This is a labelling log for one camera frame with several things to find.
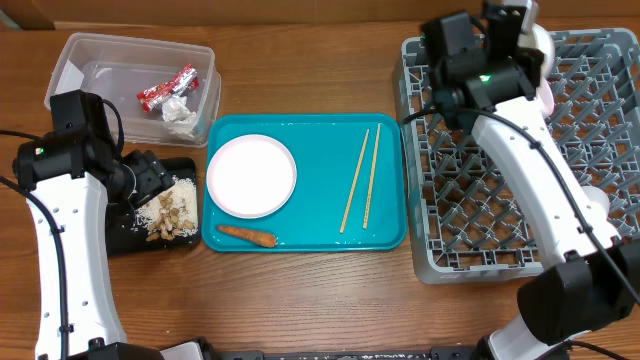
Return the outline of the small white bowl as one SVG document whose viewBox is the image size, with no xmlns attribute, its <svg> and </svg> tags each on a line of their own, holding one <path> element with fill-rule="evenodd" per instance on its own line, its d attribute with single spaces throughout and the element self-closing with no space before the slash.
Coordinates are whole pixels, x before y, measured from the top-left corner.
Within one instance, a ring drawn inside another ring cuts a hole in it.
<svg viewBox="0 0 640 360">
<path fill-rule="evenodd" d="M 541 74 L 547 78 L 551 71 L 555 60 L 555 47 L 550 33 L 542 26 L 534 23 L 528 33 L 519 36 L 518 45 L 520 47 L 539 50 L 544 55 L 541 65 Z"/>
</svg>

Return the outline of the foil ball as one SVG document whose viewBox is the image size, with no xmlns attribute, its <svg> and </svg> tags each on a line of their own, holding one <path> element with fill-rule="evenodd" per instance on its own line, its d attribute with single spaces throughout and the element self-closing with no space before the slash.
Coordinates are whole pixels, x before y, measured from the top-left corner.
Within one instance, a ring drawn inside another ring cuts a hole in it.
<svg viewBox="0 0 640 360">
<path fill-rule="evenodd" d="M 180 139 L 193 140 L 197 113 L 186 106 L 186 97 L 171 96 L 162 104 L 162 118 L 169 132 Z"/>
</svg>

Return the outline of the red foil snack wrapper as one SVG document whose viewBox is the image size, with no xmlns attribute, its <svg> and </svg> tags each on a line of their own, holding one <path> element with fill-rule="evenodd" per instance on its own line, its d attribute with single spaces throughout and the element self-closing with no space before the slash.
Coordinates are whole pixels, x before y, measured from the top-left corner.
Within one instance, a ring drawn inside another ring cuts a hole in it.
<svg viewBox="0 0 640 360">
<path fill-rule="evenodd" d="M 160 107 L 171 97 L 182 97 L 199 87 L 197 70 L 191 65 L 186 65 L 171 80 L 145 89 L 136 95 L 145 112 Z"/>
</svg>

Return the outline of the white round plate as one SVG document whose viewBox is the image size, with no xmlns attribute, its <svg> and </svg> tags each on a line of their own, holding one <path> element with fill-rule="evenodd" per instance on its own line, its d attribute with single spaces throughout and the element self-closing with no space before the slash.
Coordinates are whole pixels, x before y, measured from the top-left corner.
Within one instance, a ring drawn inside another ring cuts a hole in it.
<svg viewBox="0 0 640 360">
<path fill-rule="evenodd" d="M 259 134 L 236 137 L 216 150 L 208 163 L 210 198 L 223 212 L 258 219 L 278 211 L 297 182 L 293 155 L 280 141 Z"/>
</svg>

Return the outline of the wooden chopstick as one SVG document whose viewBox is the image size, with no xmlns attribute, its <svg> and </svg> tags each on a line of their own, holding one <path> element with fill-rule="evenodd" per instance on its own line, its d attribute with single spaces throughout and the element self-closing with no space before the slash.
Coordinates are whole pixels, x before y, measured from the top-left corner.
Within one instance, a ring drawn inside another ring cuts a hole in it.
<svg viewBox="0 0 640 360">
<path fill-rule="evenodd" d="M 378 157 L 378 149 L 379 149 L 379 141 L 380 141 L 380 132 L 381 132 L 381 124 L 378 124 L 376 129 L 374 150 L 373 150 L 372 160 L 371 160 L 369 184 L 368 184 L 368 190 L 367 190 L 365 213 L 363 218 L 363 229 L 365 230 L 368 228 L 369 217 L 370 217 L 370 209 L 371 209 L 371 202 L 372 202 L 372 196 L 373 196 L 373 188 L 374 188 L 374 182 L 375 182 L 375 173 L 376 173 L 376 165 L 377 165 L 377 157 Z"/>
<path fill-rule="evenodd" d="M 368 139 L 369 139 L 369 134 L 370 134 L 370 130 L 367 129 L 364 135 L 364 139 L 362 142 L 362 146 L 361 146 L 361 150 L 359 153 L 359 157 L 358 157 L 358 161 L 356 164 L 356 168 L 354 170 L 354 175 L 353 175 L 353 179 L 351 182 L 351 187 L 350 187 L 350 191 L 349 191 L 349 195 L 348 195 L 348 199 L 347 199 L 347 203 L 345 206 L 345 211 L 343 214 L 343 218 L 342 218 L 342 222 L 341 222 L 341 226 L 340 226 L 340 234 L 343 234 L 346 228 L 346 224 L 348 222 L 348 218 L 349 218 L 349 214 L 350 214 L 350 210 L 351 210 L 351 205 L 352 205 L 352 201 L 353 201 L 353 197 L 355 194 L 355 190 L 357 187 L 357 183 L 358 183 L 358 179 L 359 179 L 359 174 L 360 174 L 360 170 L 361 170 L 361 166 L 362 166 L 362 162 L 364 159 L 364 155 L 366 152 L 366 147 L 367 147 L 367 143 L 368 143 Z"/>
</svg>

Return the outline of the large white bowl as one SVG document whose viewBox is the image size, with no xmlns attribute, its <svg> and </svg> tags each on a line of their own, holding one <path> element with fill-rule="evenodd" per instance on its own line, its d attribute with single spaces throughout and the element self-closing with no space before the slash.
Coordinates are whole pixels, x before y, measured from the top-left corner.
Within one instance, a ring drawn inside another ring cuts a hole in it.
<svg viewBox="0 0 640 360">
<path fill-rule="evenodd" d="M 541 113 L 544 118 L 549 117 L 555 108 L 554 95 L 546 79 L 542 79 L 537 88 L 537 96 L 542 103 Z"/>
</svg>

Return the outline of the orange carrot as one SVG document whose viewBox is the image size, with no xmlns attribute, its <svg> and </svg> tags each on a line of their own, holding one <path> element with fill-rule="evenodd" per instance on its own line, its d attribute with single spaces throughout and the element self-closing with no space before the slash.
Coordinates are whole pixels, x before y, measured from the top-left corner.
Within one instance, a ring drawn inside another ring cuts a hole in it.
<svg viewBox="0 0 640 360">
<path fill-rule="evenodd" d="M 277 237 L 268 232 L 231 225 L 217 225 L 216 229 L 223 234 L 251 242 L 260 247 L 274 248 L 278 244 Z"/>
</svg>

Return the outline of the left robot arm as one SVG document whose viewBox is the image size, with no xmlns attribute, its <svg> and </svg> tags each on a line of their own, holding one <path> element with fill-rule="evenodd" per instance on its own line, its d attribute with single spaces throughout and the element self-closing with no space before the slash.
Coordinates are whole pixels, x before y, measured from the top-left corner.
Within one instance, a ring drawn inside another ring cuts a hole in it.
<svg viewBox="0 0 640 360">
<path fill-rule="evenodd" d="M 127 340 L 111 289 L 106 224 L 173 186 L 150 151 L 122 153 L 106 112 L 74 90 L 50 99 L 51 132 L 19 146 L 14 188 L 25 197 L 38 247 L 41 318 L 35 356 L 69 359 Z"/>
</svg>

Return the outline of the white cup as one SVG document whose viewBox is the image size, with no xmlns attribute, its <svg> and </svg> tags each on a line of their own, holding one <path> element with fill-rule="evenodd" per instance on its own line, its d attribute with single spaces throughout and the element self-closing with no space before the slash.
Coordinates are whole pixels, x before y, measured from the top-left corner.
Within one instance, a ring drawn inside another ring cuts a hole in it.
<svg viewBox="0 0 640 360">
<path fill-rule="evenodd" d="M 603 190 L 594 186 L 583 186 L 582 190 L 592 203 L 597 204 L 602 208 L 605 214 L 609 213 L 610 200 Z"/>
</svg>

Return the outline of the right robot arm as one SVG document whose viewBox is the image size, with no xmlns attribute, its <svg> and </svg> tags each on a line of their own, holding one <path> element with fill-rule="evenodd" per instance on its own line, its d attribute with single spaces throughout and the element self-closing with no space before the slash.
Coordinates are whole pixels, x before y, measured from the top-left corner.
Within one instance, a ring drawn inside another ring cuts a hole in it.
<svg viewBox="0 0 640 360">
<path fill-rule="evenodd" d="M 478 359 L 538 359 L 626 318 L 639 303 L 639 247 L 608 221 L 606 194 L 579 184 L 546 128 L 555 49 L 533 1 L 485 2 L 421 28 L 427 112 L 489 155 L 533 232 L 543 272 L 517 293 L 518 315 L 482 338 Z"/>
</svg>

